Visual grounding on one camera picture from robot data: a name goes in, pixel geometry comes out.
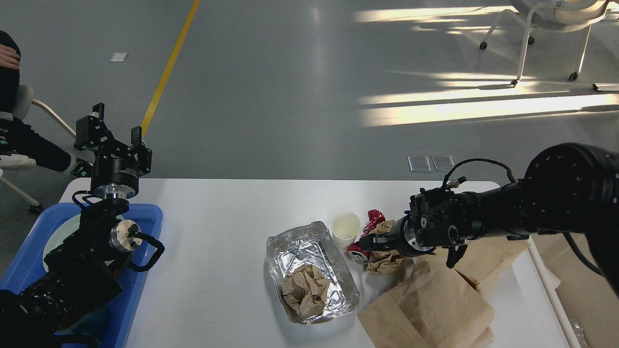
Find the white plate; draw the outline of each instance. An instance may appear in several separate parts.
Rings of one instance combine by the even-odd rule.
[[[64,224],[60,225],[54,233],[50,236],[50,239],[47,241],[45,248],[43,249],[43,256],[41,259],[45,259],[45,256],[52,250],[56,249],[60,244],[63,243],[64,239],[70,236],[73,232],[77,231],[79,228],[79,217],[81,214],[77,214],[69,220],[65,221]],[[124,218],[119,215],[117,216],[120,220],[124,220]],[[47,264],[43,261],[43,268],[45,268],[45,272],[49,271]]]

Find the crumpled brown paper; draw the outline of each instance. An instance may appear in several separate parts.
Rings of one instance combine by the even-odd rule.
[[[389,233],[395,222],[395,220],[381,222],[376,225],[376,228],[370,233]],[[371,255],[374,261],[368,263],[365,270],[373,274],[380,275],[395,272],[402,266],[402,262],[404,262],[404,256],[397,252],[397,250],[372,251]]]
[[[474,240],[455,270],[483,297],[488,296],[499,281],[501,273],[529,247],[527,240],[507,240],[491,237]],[[438,258],[447,259],[447,250],[437,248]]]
[[[371,255],[375,261],[368,263],[365,270],[373,274],[381,275],[395,272],[402,267],[402,262],[404,262],[404,256],[397,250],[372,251]]]
[[[309,318],[322,314],[330,284],[320,268],[306,264],[286,275],[282,294],[292,309],[301,317]]]
[[[426,255],[358,317],[376,348],[470,348],[491,337],[494,310],[443,258]]]
[[[370,231],[370,233],[389,233],[391,231],[391,227],[393,227],[393,224],[395,222],[395,220],[387,220],[385,222],[381,222],[380,224],[376,225],[376,228]]]

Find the chair wheel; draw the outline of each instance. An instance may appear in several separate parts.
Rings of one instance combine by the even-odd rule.
[[[28,208],[28,211],[31,212],[32,214],[38,215],[38,214],[41,214],[41,212],[43,212],[43,206],[41,204],[37,206],[30,206]]]

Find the person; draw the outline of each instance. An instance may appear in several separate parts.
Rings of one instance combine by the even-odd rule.
[[[17,44],[9,34],[0,30],[0,154],[26,155],[40,167],[90,177],[91,163],[62,150],[33,131],[31,126],[13,117],[20,60],[21,52]]]

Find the yellow floor line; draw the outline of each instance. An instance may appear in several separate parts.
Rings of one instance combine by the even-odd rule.
[[[163,74],[161,75],[161,79],[159,80],[159,85],[157,86],[157,89],[155,89],[153,99],[150,101],[149,108],[148,110],[146,110],[146,114],[144,115],[144,119],[142,120],[142,135],[145,135],[146,130],[148,130],[149,128],[150,122],[152,121],[153,115],[155,114],[155,110],[157,109],[157,104],[159,104],[161,94],[165,89],[165,84],[168,83],[168,78],[170,77],[172,68],[174,68],[176,57],[178,57],[178,53],[180,52],[183,42],[185,41],[185,36],[187,35],[187,31],[189,30],[189,26],[191,25],[191,21],[196,14],[197,6],[199,4],[200,0],[194,0],[193,5],[191,6],[191,10],[189,10],[189,15],[187,15],[187,19],[185,20],[185,24],[183,25],[183,29],[181,30],[180,35],[178,35],[174,50],[172,50],[170,59],[168,59],[168,64],[165,66],[165,70],[163,70]]]

